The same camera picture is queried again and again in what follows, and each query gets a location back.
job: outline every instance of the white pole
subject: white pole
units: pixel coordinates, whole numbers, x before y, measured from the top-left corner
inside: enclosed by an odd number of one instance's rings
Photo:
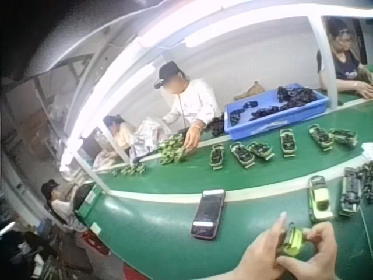
[[[338,91],[336,84],[336,70],[334,68],[334,61],[332,50],[330,49],[328,36],[322,24],[321,17],[318,15],[308,16],[309,23],[314,31],[316,41],[319,45],[322,62],[325,66],[326,86],[328,87],[328,97],[330,100],[329,107],[332,110],[338,107]]]
[[[109,141],[109,143],[111,144],[111,146],[114,148],[114,150],[117,152],[117,154],[122,158],[122,160],[125,163],[129,164],[129,157],[128,157],[128,155],[124,152],[123,149],[121,149],[121,147],[119,147],[119,145],[114,140],[114,138],[112,137],[109,129],[106,127],[106,125],[104,124],[103,121],[99,122],[98,128],[102,131],[102,133],[104,134],[104,136],[107,138],[107,140]]]

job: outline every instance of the brown bag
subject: brown bag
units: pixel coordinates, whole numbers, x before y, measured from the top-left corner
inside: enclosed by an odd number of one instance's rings
[[[236,95],[234,97],[234,100],[244,99],[244,98],[247,98],[247,97],[250,97],[250,96],[257,95],[257,94],[262,93],[262,92],[264,92],[264,88],[256,80],[254,82],[254,85],[251,88],[249,88],[249,90],[247,92],[245,92],[243,94],[240,94],[240,95]]]

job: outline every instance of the black shirt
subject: black shirt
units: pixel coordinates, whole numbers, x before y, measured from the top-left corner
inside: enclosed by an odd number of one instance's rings
[[[346,51],[346,62],[341,62],[338,57],[332,52],[334,67],[336,68],[336,76],[338,80],[355,80],[357,77],[357,67],[359,60],[351,51]],[[320,51],[317,52],[317,72],[323,70],[324,65],[321,59]]]

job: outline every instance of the white shirt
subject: white shirt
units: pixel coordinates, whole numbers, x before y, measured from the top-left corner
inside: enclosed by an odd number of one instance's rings
[[[162,120],[169,125],[177,121],[181,114],[190,124],[197,119],[208,124],[220,115],[214,91],[203,79],[190,81],[184,92],[175,94],[171,111]]]
[[[73,200],[77,189],[78,186],[75,186],[72,191],[71,201]],[[74,211],[72,209],[71,201],[65,202],[56,199],[51,202],[51,205],[54,212],[56,212],[56,214],[60,216],[68,224],[70,229],[73,229],[77,232],[85,232],[87,228],[85,227],[85,225],[80,223],[76,218]]]

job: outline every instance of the green conveyor belt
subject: green conveyor belt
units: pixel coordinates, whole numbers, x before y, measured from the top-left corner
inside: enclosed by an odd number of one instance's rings
[[[329,182],[334,213],[339,204],[341,179]],[[101,228],[99,238],[129,265],[153,279],[183,280],[229,271],[258,234],[271,227],[282,211],[288,222],[310,227],[307,191],[226,204],[215,241],[190,235],[197,204],[168,204],[119,199],[101,195],[85,221]],[[373,235],[373,205],[364,206]],[[333,221],[338,243],[336,273],[344,280],[370,279],[373,261],[360,213]],[[300,259],[307,260],[313,247],[307,244]]]
[[[318,123],[326,128],[344,128],[358,132],[355,149],[335,144],[330,152],[321,152],[308,133],[308,126]],[[263,186],[301,177],[343,163],[361,154],[361,143],[373,141],[373,102],[335,111],[300,124],[289,125],[297,141],[295,158],[284,158],[280,148],[279,129],[241,140],[265,142],[273,145],[276,154],[270,162],[256,160],[256,165],[243,169],[230,153],[233,141],[223,142],[225,147],[224,168],[213,171],[209,166],[211,146],[198,149],[185,162],[162,166],[159,159],[146,162],[143,176],[114,177],[110,173],[100,177],[112,190],[150,194],[191,194],[205,189],[223,188],[238,190]]]

